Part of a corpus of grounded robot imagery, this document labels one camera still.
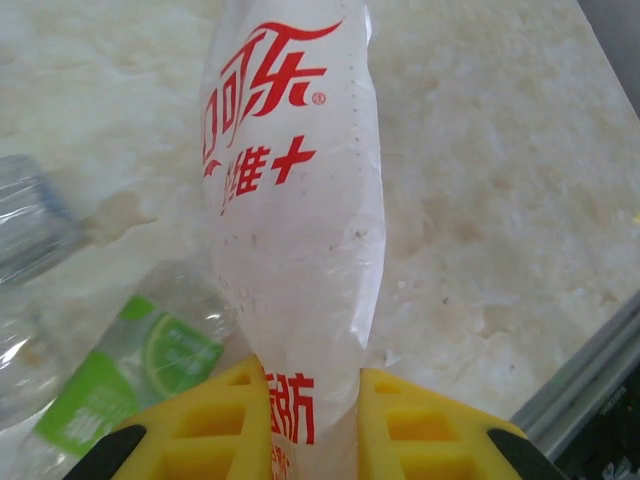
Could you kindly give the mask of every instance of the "coca-cola logo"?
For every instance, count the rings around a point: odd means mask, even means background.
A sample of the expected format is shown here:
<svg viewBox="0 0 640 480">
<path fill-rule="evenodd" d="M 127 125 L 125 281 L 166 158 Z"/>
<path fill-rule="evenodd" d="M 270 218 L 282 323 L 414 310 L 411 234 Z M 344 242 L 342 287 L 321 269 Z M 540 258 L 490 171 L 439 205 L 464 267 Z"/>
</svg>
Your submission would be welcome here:
<svg viewBox="0 0 640 480">
<path fill-rule="evenodd" d="M 326 67 L 302 68 L 304 51 L 283 54 L 292 42 L 308 42 L 334 32 L 342 22 L 321 30 L 300 30 L 277 22 L 267 22 L 256 28 L 240 50 L 220 71 L 220 86 L 211 93 L 203 117 L 202 162 L 204 176 L 209 176 L 221 163 L 213 158 L 221 136 L 233 145 L 242 122 L 249 116 L 264 117 L 273 112 L 285 96 L 291 106 L 307 105 L 311 80 L 322 77 Z M 256 47 L 270 42 L 264 58 L 254 58 Z M 257 68 L 252 62 L 260 62 Z M 248 78 L 249 71 L 254 71 Z M 313 102 L 324 103 L 324 94 L 315 93 Z"/>
</svg>

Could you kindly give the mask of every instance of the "green bottle label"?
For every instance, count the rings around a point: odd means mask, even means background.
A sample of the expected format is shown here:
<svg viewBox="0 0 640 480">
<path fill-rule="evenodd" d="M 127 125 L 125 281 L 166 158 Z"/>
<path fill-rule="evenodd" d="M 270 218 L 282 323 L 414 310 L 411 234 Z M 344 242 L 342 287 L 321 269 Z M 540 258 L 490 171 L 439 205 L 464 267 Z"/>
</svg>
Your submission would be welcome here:
<svg viewBox="0 0 640 480">
<path fill-rule="evenodd" d="M 145 344 L 146 379 L 157 395 L 171 398 L 204 382 L 222 350 L 222 346 L 166 313 L 156 320 Z"/>
<path fill-rule="evenodd" d="M 221 345 L 134 296 L 35 431 L 82 457 L 128 417 L 205 381 L 222 353 Z M 119 361 L 128 365 L 127 378 Z"/>
<path fill-rule="evenodd" d="M 109 357 L 94 351 L 35 431 L 62 450 L 82 457 L 113 427 L 138 411 L 131 385 Z"/>
</svg>

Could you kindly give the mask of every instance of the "registered trademark symbol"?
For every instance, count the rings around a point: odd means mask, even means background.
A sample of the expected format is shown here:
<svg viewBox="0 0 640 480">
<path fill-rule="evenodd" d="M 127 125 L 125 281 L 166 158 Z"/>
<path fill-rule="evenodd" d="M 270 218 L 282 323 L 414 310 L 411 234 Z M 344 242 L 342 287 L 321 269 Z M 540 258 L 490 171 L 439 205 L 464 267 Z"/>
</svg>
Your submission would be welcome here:
<svg viewBox="0 0 640 480">
<path fill-rule="evenodd" d="M 322 92 L 318 92 L 313 94 L 311 100 L 313 100 L 313 103 L 315 103 L 316 105 L 323 105 L 324 102 L 327 101 L 327 96 Z"/>
</svg>

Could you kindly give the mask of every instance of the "marble countertop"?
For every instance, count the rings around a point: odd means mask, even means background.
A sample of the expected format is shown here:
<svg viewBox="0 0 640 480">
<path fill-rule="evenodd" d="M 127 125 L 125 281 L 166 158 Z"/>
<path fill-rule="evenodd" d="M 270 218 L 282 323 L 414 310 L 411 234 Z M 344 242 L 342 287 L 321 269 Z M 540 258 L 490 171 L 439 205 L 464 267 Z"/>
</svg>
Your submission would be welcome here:
<svg viewBox="0 0 640 480">
<path fill-rule="evenodd" d="M 89 235 L 29 288 L 79 362 L 206 246 L 198 88 L 220 1 L 5 0 L 0 155 Z M 575 0 L 371 0 L 388 251 L 369 363 L 508 417 L 640 286 L 640 123 Z"/>
</svg>

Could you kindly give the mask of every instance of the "white plastic bag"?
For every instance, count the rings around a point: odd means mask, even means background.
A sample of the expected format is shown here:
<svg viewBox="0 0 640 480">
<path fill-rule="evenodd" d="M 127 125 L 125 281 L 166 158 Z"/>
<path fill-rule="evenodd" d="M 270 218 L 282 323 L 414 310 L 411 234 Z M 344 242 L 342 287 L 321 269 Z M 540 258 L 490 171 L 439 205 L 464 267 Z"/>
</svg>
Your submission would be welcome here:
<svg viewBox="0 0 640 480">
<path fill-rule="evenodd" d="M 202 82 L 220 288 L 260 357 L 274 479 L 355 478 L 385 229 L 363 0 L 227 0 Z"/>
</svg>

